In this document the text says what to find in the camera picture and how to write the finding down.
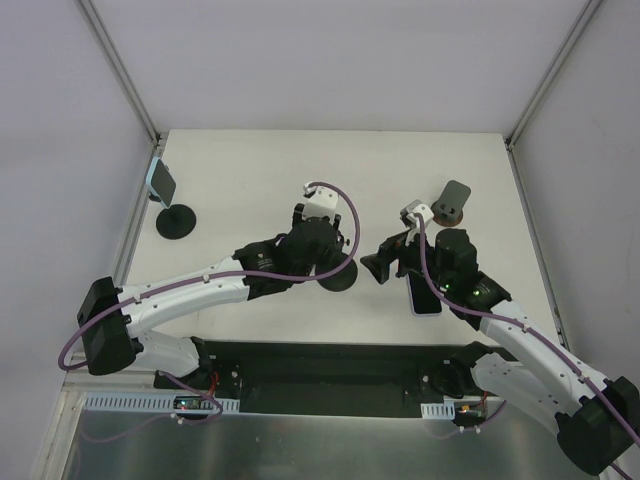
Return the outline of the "phone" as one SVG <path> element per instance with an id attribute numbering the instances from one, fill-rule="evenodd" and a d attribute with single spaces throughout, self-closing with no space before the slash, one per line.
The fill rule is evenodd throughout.
<path id="1" fill-rule="evenodd" d="M 176 182 L 160 157 L 153 157 L 145 177 L 149 198 L 167 209 L 176 191 Z"/>
<path id="2" fill-rule="evenodd" d="M 442 313 L 440 300 L 434 295 L 422 276 L 410 272 L 408 286 L 411 310 L 415 316 L 435 316 Z"/>

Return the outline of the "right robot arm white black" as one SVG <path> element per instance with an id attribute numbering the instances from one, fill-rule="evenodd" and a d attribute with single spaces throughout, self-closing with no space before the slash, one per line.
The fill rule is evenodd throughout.
<path id="1" fill-rule="evenodd" d="M 511 295 L 483 273 L 463 229 L 440 231 L 433 244 L 401 233 L 361 263 L 383 284 L 392 263 L 412 291 L 428 297 L 497 344 L 473 342 L 430 376 L 432 388 L 461 399 L 493 393 L 537 420 L 580 470 L 598 476 L 639 440 L 639 390 L 578 360 L 539 332 Z M 512 360 L 498 352 L 505 349 Z"/>

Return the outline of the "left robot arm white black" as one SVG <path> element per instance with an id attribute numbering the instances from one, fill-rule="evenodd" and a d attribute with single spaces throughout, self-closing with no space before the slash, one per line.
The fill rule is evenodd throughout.
<path id="1" fill-rule="evenodd" d="M 156 284 L 117 287 L 94 281 L 79 309 L 84 366 L 94 376 L 138 365 L 166 371 L 188 388 L 204 387 L 211 365 L 202 340 L 176 338 L 157 326 L 218 305 L 256 300 L 315 280 L 327 290 L 336 267 L 347 266 L 335 205 L 307 200 L 295 206 L 289 232 L 253 242 L 197 272 Z"/>

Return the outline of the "grey stand on wooden base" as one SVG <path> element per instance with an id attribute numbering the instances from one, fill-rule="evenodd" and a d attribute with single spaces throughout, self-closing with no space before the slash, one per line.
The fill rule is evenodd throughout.
<path id="1" fill-rule="evenodd" d="M 443 227 L 454 227 L 463 219 L 463 208 L 471 195 L 471 188 L 456 180 L 450 180 L 438 199 L 432 204 L 434 222 Z"/>

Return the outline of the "black round phone stand left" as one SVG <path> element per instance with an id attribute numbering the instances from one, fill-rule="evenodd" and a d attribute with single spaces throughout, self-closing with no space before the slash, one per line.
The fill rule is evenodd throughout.
<path id="1" fill-rule="evenodd" d="M 167 240 L 179 240 L 188 236 L 196 227 L 195 212 L 183 204 L 174 204 L 162 211 L 156 217 L 156 230 Z"/>

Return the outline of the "phone in light blue case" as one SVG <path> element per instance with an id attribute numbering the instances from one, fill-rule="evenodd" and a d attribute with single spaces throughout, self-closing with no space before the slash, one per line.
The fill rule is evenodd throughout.
<path id="1" fill-rule="evenodd" d="M 167 209 L 176 191 L 176 182 L 160 157 L 153 157 L 145 177 L 149 198 Z"/>

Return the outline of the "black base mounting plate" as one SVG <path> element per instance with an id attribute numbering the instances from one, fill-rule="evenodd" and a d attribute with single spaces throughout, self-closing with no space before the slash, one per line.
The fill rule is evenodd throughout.
<path id="1" fill-rule="evenodd" d="M 476 396 L 461 361 L 489 347 L 202 341 L 180 382 L 242 413 L 417 418 L 445 394 Z"/>

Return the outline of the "aluminium frame post right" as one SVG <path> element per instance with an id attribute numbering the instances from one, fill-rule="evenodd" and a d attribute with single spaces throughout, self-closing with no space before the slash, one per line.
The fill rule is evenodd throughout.
<path id="1" fill-rule="evenodd" d="M 577 48 L 578 43 L 605 4 L 606 2 L 604 0 L 588 0 L 581 7 L 576 19 L 573 21 L 568 33 L 565 35 L 559 48 L 552 57 L 551 62 L 545 69 L 516 123 L 510 133 L 505 137 L 506 149 L 509 152 L 514 149 L 532 121 L 535 113 L 550 94 L 554 83 L 559 78 L 566 63 Z"/>

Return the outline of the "aluminium frame post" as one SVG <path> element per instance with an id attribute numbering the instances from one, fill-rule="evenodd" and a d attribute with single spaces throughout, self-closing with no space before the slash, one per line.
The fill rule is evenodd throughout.
<path id="1" fill-rule="evenodd" d="M 144 101 L 136 88 L 132 77 L 113 41 L 106 23 L 102 19 L 95 2 L 91 0 L 77 0 L 75 5 L 87 23 L 97 45 L 102 52 L 109 68 L 127 100 L 134 116 L 141 125 L 146 137 L 152 145 L 158 146 L 163 139 L 162 132 L 157 128 Z"/>
<path id="2" fill-rule="evenodd" d="M 510 133 L 505 137 L 506 149 L 509 152 L 514 149 L 532 121 L 535 113 L 550 94 L 554 83 L 559 78 L 566 63 L 577 48 L 578 43 L 605 4 L 606 2 L 604 0 L 588 0 L 581 7 L 576 19 L 573 21 L 568 33 L 565 35 L 559 48 L 552 57 L 551 62 L 545 69 L 516 123 Z"/>

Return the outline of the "aluminium frame post left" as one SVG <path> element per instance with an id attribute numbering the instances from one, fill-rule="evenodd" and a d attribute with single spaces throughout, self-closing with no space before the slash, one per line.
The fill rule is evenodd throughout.
<path id="1" fill-rule="evenodd" d="M 113 41 L 106 23 L 102 19 L 95 2 L 91 0 L 77 0 L 75 5 L 87 23 L 97 45 L 102 52 L 109 68 L 127 100 L 134 116 L 141 125 L 146 137 L 152 145 L 158 146 L 163 139 L 162 132 L 157 128 L 144 101 L 136 88 L 132 77 Z"/>

